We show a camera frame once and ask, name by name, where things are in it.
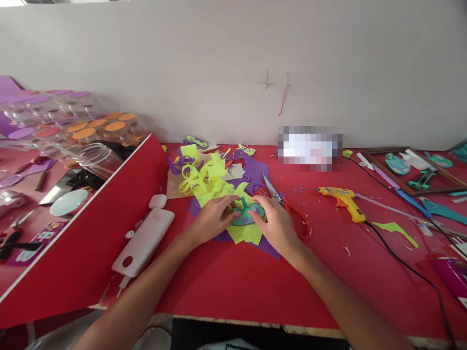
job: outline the blue pen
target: blue pen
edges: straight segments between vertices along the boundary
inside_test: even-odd
[[[400,195],[402,198],[404,198],[407,202],[409,202],[410,204],[412,204],[414,207],[416,207],[418,210],[420,210],[420,212],[425,215],[426,217],[428,218],[432,218],[433,215],[427,211],[424,207],[422,207],[420,204],[417,203],[417,201],[415,199],[413,199],[412,197],[410,197],[408,194],[406,194],[404,191],[400,190],[400,189],[397,189],[397,188],[394,188],[396,191],[397,191],[397,194]]]

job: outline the right hand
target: right hand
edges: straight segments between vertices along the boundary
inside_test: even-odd
[[[256,195],[252,198],[252,201],[263,207],[268,222],[265,223],[263,218],[252,210],[249,210],[248,214],[259,226],[271,246],[289,261],[304,245],[295,232],[290,215],[274,199]]]

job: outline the black cable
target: black cable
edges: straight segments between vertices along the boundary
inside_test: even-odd
[[[393,189],[392,187],[388,187],[388,186],[386,186],[385,184],[383,184],[383,183],[382,183],[381,181],[379,181],[376,177],[374,177],[368,170],[366,170],[364,167],[361,167],[360,164],[358,164],[356,161],[354,161],[354,160],[351,159],[351,158],[347,158],[347,159],[349,159],[349,160],[351,160],[352,162],[354,162],[355,164],[357,164],[357,165],[358,165],[361,169],[363,169],[369,176],[371,176],[371,178],[372,178],[374,181],[376,181],[377,183],[379,183],[379,184],[381,184],[382,186],[384,186],[385,188],[387,188],[387,189],[388,189],[390,192],[392,192],[393,194],[396,194],[396,195],[397,195],[397,193],[396,193],[395,191],[392,191],[392,189]],[[419,212],[420,212],[420,213],[421,213],[421,214],[422,214],[422,215],[423,215],[438,231],[440,231],[440,232],[446,237],[446,239],[449,241],[449,243],[451,243],[453,246],[456,246],[456,242],[454,242],[454,241],[449,237],[449,235],[448,235],[446,232],[444,232],[444,230],[442,230],[437,224],[435,224],[434,221],[433,221],[431,218],[427,217],[427,216],[425,215],[424,212],[422,212],[422,211],[421,211],[420,209],[418,209],[417,207],[415,207],[415,208],[416,208],[416,209],[417,209],[417,210],[418,210],[418,211],[419,211]],[[464,253],[464,252],[461,251],[460,249],[458,249],[457,251],[458,251],[460,254],[462,254],[462,255],[467,259],[467,254],[466,254],[466,253]]]
[[[444,324],[445,324],[445,327],[446,327],[446,330],[448,331],[448,335],[449,335],[449,339],[450,341],[452,342],[452,346],[451,346],[451,349],[452,350],[456,350],[457,349],[457,344],[456,344],[456,339],[454,338],[454,334],[452,333],[452,329],[451,329],[451,326],[449,325],[449,321],[448,321],[448,316],[446,315],[446,311],[444,309],[444,302],[443,302],[443,297],[441,296],[441,293],[440,291],[438,290],[438,288],[433,284],[433,282],[431,282],[428,278],[426,278],[425,276],[419,274],[417,271],[415,271],[413,268],[411,268],[405,261],[403,261],[400,257],[398,257],[393,251],[391,248],[389,248],[388,244],[386,243],[386,241],[384,240],[384,238],[381,236],[381,234],[378,232],[378,230],[376,230],[376,228],[370,224],[368,221],[365,221],[364,222],[366,225],[368,225],[369,227],[371,227],[373,229],[374,232],[376,232],[376,234],[378,235],[379,239],[381,239],[381,241],[383,242],[384,246],[386,247],[386,249],[392,254],[392,256],[395,257],[395,259],[397,261],[399,261],[401,264],[403,264],[406,268],[408,268],[410,271],[412,271],[413,273],[415,273],[417,276],[419,276],[421,279],[423,279],[426,283],[428,283],[431,287],[433,287],[433,289],[436,291],[437,295],[438,295],[438,300],[439,300],[439,308],[441,310],[441,314],[443,316],[443,320],[444,320]]]

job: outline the purple lid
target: purple lid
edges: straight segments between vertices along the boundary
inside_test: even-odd
[[[28,101],[28,104],[36,104],[36,103],[42,103],[46,102],[52,99],[52,96],[39,96],[39,97],[33,97]]]
[[[31,98],[33,98],[33,97],[31,97],[30,95],[29,96],[13,96],[10,99],[10,102],[24,102],[24,101],[27,101],[27,100],[29,100]]]
[[[34,133],[34,128],[24,128],[20,130],[13,131],[10,135],[8,135],[9,139],[14,139],[14,140],[22,140],[22,139],[27,139],[29,136],[31,136]]]
[[[67,93],[73,92],[73,90],[52,90],[52,91],[47,91],[49,95],[52,96],[59,96],[59,95],[64,95]]]
[[[89,95],[88,91],[80,91],[80,92],[74,92],[70,94],[70,98],[80,98],[80,97],[85,97],[88,95]]]

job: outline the yellow glue gun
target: yellow glue gun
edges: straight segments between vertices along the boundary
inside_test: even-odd
[[[337,187],[319,187],[314,190],[319,191],[321,194],[337,198],[337,205],[347,208],[350,215],[352,215],[353,222],[362,223],[366,221],[365,215],[363,215],[361,210],[352,200],[352,198],[355,197],[355,193],[353,191],[343,190]]]

